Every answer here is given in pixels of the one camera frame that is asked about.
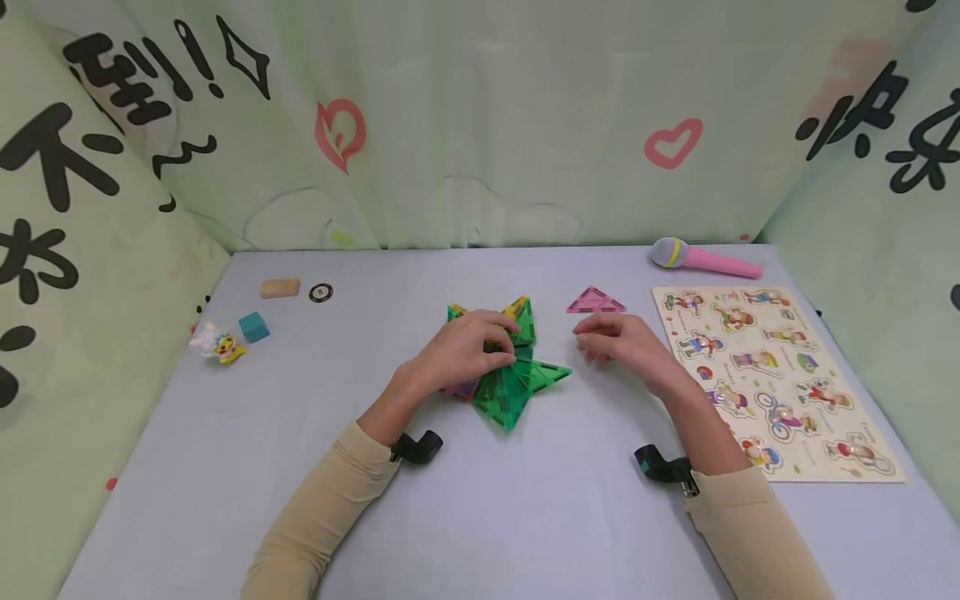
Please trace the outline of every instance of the pink heart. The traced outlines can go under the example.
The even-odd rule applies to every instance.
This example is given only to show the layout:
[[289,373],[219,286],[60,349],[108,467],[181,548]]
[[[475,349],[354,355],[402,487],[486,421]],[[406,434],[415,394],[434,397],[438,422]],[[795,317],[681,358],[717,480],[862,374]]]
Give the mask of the pink heart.
[[[347,143],[347,146],[341,150],[341,144],[344,141],[342,133],[337,133],[334,140],[335,145],[330,144],[326,133],[333,127],[333,118],[339,112],[346,112],[353,118],[353,138]],[[317,103],[317,125],[314,129],[314,135],[317,137],[317,146],[324,153],[327,160],[333,163],[335,167],[347,172],[347,160],[360,152],[363,144],[367,141],[367,122],[363,119],[363,113],[360,107],[347,98],[337,98],[329,105]]]
[[[686,139],[681,149],[673,156],[667,156],[657,150],[658,142],[675,143],[680,136],[690,132],[690,137]],[[696,117],[685,119],[680,125],[672,130],[659,130],[653,132],[643,144],[643,153],[647,160],[660,168],[673,170],[683,164],[686,156],[690,154],[697,142],[700,141],[700,135],[704,132],[704,122]]]

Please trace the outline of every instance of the exclamation mark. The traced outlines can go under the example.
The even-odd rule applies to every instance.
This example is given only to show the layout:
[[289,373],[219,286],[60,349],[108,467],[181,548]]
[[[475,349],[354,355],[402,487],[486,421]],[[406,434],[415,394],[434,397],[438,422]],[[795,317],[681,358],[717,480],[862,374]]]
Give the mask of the exclamation mark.
[[193,35],[193,30],[190,29],[189,25],[179,19],[174,21],[174,27],[177,29],[177,35],[180,36],[180,41],[183,42],[187,53],[190,55],[190,58],[193,59],[193,63],[197,65],[197,70],[210,82],[207,86],[210,89],[210,93],[217,98],[223,98],[224,90],[220,89],[220,86],[213,82],[213,70],[210,68],[210,63],[206,61],[204,51],[200,49],[200,44],[197,43],[197,38]]

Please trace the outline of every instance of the magnetic tile structure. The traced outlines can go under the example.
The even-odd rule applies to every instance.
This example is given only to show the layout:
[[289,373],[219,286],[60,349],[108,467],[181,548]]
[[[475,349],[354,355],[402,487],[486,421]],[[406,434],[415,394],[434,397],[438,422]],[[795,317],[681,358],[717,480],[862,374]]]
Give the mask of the magnetic tile structure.
[[[529,298],[521,296],[503,309],[503,313],[520,325],[519,332],[510,334],[516,362],[444,391],[472,402],[477,410],[493,422],[507,431],[512,431],[533,394],[548,388],[573,371],[533,359],[537,331],[534,329],[534,310]],[[466,308],[458,304],[450,304],[446,308],[448,322],[466,314]]]

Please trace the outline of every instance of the gray table surface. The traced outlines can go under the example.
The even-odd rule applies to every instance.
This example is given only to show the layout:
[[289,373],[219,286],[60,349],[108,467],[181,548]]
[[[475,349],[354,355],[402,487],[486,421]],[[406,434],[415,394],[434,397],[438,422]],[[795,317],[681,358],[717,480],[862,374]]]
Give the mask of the gray table surface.
[[[761,283],[797,290],[773,247],[714,250],[764,263]],[[299,297],[260,299],[261,280],[286,276],[300,277]],[[317,304],[306,292],[321,281],[333,298]],[[595,285],[662,335],[652,287],[732,282],[746,284],[660,270],[640,247],[239,253],[204,318],[236,326],[256,310],[270,337],[228,369],[184,354],[60,598],[236,598],[284,502],[444,322],[445,306],[501,309],[522,294],[533,301],[535,358],[574,374],[535,396],[509,435],[466,404],[428,402],[408,431],[433,429],[444,448],[426,468],[402,468],[370,506],[321,597],[732,597],[679,492],[644,480],[633,461],[650,443],[678,455],[665,413],[618,369],[582,362],[570,334],[581,317],[565,312]],[[838,598],[956,598],[960,531],[864,404],[908,483],[782,483],[777,493]]]

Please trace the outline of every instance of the blue block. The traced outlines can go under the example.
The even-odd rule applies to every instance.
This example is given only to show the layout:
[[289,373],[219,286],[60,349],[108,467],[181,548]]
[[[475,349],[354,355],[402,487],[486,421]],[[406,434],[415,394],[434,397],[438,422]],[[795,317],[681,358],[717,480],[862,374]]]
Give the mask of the blue block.
[[270,329],[268,329],[267,324],[263,322],[263,317],[260,316],[260,313],[251,313],[241,319],[240,330],[243,331],[243,336],[247,338],[247,341],[251,344],[253,342],[259,342],[270,335]]

